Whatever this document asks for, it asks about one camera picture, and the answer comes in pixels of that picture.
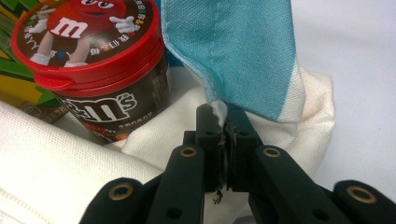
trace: cartoon eye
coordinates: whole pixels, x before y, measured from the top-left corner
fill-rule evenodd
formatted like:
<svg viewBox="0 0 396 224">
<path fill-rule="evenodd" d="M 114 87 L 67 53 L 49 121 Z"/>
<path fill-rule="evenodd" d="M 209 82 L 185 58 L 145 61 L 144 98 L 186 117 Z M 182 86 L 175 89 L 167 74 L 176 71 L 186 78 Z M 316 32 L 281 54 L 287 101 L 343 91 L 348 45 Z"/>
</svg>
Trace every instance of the cartoon eye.
<svg viewBox="0 0 396 224">
<path fill-rule="evenodd" d="M 98 6 L 101 8 L 110 8 L 110 7 L 114 7 L 114 4 L 107 2 L 99 2 Z"/>
<path fill-rule="evenodd" d="M 81 0 L 81 4 L 82 5 L 86 5 L 86 6 L 93 5 L 93 4 L 97 3 L 97 2 L 98 1 L 96 1 L 96 0 Z"/>
</svg>

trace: brown container label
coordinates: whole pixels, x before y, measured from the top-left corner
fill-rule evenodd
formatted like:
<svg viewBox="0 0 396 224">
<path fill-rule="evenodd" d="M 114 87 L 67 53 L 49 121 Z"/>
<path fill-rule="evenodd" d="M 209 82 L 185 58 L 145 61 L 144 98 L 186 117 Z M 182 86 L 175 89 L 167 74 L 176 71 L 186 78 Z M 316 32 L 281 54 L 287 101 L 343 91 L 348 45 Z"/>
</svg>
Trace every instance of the brown container label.
<svg viewBox="0 0 396 224">
<path fill-rule="evenodd" d="M 165 56 L 134 84 L 109 94 L 81 98 L 58 95 L 60 101 L 106 142 L 124 139 L 171 104 Z"/>
</svg>

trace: m&m's container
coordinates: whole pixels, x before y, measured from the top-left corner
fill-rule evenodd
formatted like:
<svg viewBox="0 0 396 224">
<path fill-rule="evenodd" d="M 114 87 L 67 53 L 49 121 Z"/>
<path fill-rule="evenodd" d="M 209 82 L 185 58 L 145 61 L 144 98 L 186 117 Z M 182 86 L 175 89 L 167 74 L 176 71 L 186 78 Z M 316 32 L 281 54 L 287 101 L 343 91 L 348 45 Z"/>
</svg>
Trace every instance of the m&m's container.
<svg viewBox="0 0 396 224">
<path fill-rule="evenodd" d="M 159 11 L 151 0 L 50 0 L 29 11 L 16 56 L 106 142 L 124 139 L 171 104 Z"/>
</svg>

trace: yellow box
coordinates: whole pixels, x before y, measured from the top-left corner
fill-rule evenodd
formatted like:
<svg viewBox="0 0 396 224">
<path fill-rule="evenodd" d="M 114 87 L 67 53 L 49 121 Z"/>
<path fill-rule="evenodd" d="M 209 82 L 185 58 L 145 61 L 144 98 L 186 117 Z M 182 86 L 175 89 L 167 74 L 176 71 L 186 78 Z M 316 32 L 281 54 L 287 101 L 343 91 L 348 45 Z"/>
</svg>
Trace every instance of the yellow box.
<svg viewBox="0 0 396 224">
<path fill-rule="evenodd" d="M 9 45 L 16 22 L 37 0 L 0 1 L 0 100 L 48 123 L 67 113 L 47 90 L 38 87 L 33 74 L 13 54 Z"/>
</svg>

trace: white background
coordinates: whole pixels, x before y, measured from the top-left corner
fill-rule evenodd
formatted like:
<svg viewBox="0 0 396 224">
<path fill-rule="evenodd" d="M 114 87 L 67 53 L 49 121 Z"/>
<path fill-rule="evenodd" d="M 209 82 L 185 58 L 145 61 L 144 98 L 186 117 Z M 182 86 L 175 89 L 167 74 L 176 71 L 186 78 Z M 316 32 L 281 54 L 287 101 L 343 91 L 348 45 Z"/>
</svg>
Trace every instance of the white background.
<svg viewBox="0 0 396 224">
<path fill-rule="evenodd" d="M 334 87 L 336 126 L 316 182 L 355 179 L 396 202 L 396 1 L 291 4 L 300 64 Z"/>
</svg>

